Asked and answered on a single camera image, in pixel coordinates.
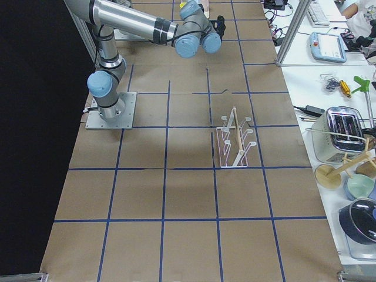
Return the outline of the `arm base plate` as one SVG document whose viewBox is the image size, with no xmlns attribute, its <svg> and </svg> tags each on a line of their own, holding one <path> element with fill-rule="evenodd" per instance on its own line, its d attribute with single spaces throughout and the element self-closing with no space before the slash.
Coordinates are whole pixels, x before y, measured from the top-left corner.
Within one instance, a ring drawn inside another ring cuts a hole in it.
<svg viewBox="0 0 376 282">
<path fill-rule="evenodd" d="M 130 130 L 133 127 L 137 92 L 119 92 L 117 103 L 110 108 L 101 108 L 94 98 L 88 111 L 87 130 Z"/>
</svg>

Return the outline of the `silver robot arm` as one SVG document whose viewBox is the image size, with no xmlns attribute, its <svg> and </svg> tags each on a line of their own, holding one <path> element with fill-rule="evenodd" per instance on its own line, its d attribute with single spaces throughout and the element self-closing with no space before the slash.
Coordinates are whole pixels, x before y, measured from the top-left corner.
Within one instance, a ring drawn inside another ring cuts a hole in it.
<svg viewBox="0 0 376 282">
<path fill-rule="evenodd" d="M 170 45 L 182 58 L 192 58 L 202 47 L 216 53 L 226 29 L 224 18 L 209 20 L 202 5 L 187 1 L 180 7 L 181 24 L 132 8 L 130 1 L 65 1 L 68 9 L 92 27 L 97 70 L 87 80 L 102 120 L 121 116 L 127 105 L 121 101 L 117 87 L 126 70 L 126 61 L 119 55 L 116 29 L 146 39 L 157 45 Z"/>
</svg>

